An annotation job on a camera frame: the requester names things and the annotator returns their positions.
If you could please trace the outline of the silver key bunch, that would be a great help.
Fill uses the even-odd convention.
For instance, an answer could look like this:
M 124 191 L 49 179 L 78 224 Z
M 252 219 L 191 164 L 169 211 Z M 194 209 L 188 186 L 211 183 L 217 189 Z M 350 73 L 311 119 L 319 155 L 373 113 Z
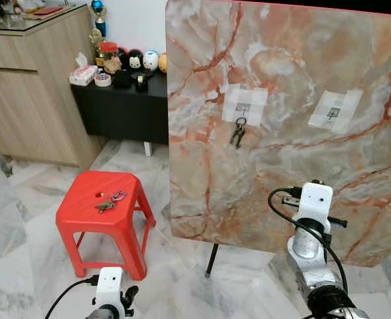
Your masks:
M 245 116 L 241 116 L 240 118 L 235 119 L 234 131 L 232 131 L 229 143 L 236 149 L 240 149 L 241 141 L 244 137 L 244 134 L 246 134 L 246 124 L 247 118 Z

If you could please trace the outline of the marble pattern folding table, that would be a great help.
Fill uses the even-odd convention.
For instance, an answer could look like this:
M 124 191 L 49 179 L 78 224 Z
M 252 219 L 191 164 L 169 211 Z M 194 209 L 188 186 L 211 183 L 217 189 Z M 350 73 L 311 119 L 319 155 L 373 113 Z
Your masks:
M 333 188 L 332 232 L 348 265 L 391 253 L 391 15 L 236 0 L 167 0 L 172 234 L 282 253 L 277 188 Z M 222 121 L 222 86 L 267 88 L 264 124 Z M 363 91 L 345 134 L 308 121 L 324 91 Z

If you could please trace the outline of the red plastic stool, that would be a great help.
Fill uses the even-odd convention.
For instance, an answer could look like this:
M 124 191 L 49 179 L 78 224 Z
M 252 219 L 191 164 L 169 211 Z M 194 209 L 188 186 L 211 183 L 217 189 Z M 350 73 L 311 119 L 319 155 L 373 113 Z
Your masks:
M 79 174 L 56 210 L 55 224 L 76 277 L 108 263 L 83 261 L 79 246 L 87 232 L 111 237 L 133 280 L 149 273 L 145 251 L 156 219 L 140 180 L 128 172 L 86 171 Z

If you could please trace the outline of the black table leg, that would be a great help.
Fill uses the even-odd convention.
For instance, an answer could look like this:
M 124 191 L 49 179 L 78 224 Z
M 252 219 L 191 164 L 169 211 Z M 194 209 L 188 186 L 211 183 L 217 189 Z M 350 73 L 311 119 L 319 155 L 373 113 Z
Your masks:
M 205 268 L 204 277 L 210 278 L 212 275 L 212 270 L 214 268 L 214 260 L 216 259 L 216 255 L 218 252 L 220 244 L 214 243 L 212 249 L 210 250 L 210 256 L 208 256 L 207 267 Z

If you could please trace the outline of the black low console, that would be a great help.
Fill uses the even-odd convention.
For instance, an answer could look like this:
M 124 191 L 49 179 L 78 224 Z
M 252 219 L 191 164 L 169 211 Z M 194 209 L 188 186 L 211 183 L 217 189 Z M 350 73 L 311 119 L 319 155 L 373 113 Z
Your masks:
M 71 85 L 87 134 L 114 140 L 141 141 L 144 145 L 168 145 L 166 75 L 147 79 L 147 90 L 135 87 L 86 87 Z

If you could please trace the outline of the black tape dispenser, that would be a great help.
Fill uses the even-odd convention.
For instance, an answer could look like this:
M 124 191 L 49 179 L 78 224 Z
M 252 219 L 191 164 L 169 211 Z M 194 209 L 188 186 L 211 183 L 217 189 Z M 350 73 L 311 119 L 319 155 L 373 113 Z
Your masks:
M 147 92 L 149 90 L 149 79 L 151 73 L 137 72 L 131 74 L 133 79 L 135 91 L 137 92 Z

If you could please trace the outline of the black wallet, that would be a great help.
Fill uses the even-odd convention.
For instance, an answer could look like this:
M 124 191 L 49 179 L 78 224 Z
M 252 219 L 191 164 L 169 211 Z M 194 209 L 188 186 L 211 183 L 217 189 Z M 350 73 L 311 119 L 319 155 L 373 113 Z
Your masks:
M 119 70 L 112 75 L 112 86 L 114 88 L 128 89 L 133 84 L 131 70 Z

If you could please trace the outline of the white tape roll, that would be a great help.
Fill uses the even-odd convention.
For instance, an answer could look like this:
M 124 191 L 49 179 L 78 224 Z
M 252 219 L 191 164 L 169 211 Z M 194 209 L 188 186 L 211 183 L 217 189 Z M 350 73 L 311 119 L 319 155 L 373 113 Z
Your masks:
M 93 82 L 97 87 L 110 87 L 113 83 L 113 76 L 101 72 L 93 76 Z

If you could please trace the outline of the black television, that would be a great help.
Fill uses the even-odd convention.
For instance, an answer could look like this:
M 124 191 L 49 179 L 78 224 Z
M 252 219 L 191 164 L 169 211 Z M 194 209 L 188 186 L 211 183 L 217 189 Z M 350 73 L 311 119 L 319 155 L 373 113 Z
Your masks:
M 344 9 L 371 13 L 389 13 L 391 0 L 239 0 L 244 2 L 303 5 L 317 8 Z

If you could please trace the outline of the white tissue pack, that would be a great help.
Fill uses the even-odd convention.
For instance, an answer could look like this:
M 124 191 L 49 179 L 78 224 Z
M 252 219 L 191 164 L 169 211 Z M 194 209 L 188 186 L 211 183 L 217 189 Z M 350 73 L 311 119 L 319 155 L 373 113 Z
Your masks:
M 76 56 L 76 63 L 78 67 L 70 73 L 68 81 L 73 85 L 86 87 L 94 81 L 100 69 L 98 66 L 94 66 L 94 64 L 89 64 L 86 55 L 83 53 L 79 53 Z

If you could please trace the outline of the light wooden cabinet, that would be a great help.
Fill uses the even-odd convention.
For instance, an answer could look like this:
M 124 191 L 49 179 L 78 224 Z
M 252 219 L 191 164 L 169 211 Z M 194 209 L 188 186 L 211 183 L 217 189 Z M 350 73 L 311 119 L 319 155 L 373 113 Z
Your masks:
M 91 167 L 105 139 L 87 133 L 71 91 L 79 54 L 92 54 L 91 10 L 68 6 L 43 21 L 0 23 L 0 152 Z

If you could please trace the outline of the black mouse egg toy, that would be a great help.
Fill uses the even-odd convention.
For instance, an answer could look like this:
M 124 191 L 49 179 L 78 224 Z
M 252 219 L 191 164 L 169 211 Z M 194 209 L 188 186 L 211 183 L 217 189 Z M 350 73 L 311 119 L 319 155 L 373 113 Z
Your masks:
M 132 49 L 127 53 L 128 57 L 128 69 L 132 72 L 141 72 L 141 70 L 144 70 L 144 54 L 139 49 Z

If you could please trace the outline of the white egg toy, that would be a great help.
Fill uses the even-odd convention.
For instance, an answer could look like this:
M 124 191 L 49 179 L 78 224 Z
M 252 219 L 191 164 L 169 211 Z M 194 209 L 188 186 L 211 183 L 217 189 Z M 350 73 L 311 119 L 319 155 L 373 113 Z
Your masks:
M 143 53 L 143 69 L 148 72 L 155 72 L 159 68 L 159 58 L 161 55 L 157 51 L 145 51 Z

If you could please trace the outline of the clear jar with red lid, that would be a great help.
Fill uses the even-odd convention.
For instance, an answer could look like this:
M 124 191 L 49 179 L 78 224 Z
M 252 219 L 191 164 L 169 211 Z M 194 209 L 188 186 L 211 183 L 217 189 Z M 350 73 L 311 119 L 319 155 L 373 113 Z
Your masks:
M 99 55 L 97 63 L 105 73 L 114 75 L 122 69 L 122 61 L 119 58 L 119 46 L 114 42 L 102 42 L 98 45 Z

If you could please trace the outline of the gold and blue trophy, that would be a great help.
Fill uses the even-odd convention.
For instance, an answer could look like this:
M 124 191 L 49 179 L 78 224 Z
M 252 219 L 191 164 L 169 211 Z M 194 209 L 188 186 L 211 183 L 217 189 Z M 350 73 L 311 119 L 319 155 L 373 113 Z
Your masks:
M 95 62 L 98 66 L 104 66 L 104 53 L 100 45 L 105 41 L 107 36 L 106 7 L 102 3 L 102 0 L 91 0 L 89 6 L 93 13 L 94 27 L 91 30 L 90 39 L 93 49 L 95 49 Z

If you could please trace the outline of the red flat box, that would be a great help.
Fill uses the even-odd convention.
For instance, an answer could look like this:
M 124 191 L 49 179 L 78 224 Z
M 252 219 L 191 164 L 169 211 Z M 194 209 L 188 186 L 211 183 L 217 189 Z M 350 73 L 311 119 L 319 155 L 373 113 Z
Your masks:
M 35 17 L 43 17 L 50 15 L 51 13 L 56 13 L 64 9 L 64 6 L 55 6 L 55 7 L 48 7 L 48 8 L 40 8 L 35 10 L 32 15 Z

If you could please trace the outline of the taped wall hook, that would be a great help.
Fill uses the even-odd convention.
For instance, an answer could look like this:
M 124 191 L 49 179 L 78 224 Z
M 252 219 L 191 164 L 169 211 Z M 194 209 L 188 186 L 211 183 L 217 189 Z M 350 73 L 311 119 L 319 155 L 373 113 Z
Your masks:
M 360 89 L 352 89 L 347 93 L 324 91 L 307 124 L 335 134 L 345 134 L 362 94 Z
M 246 125 L 259 127 L 264 124 L 265 109 L 268 104 L 267 88 L 247 88 L 240 83 L 222 86 L 224 100 L 222 103 L 222 121 L 235 122 L 245 118 Z

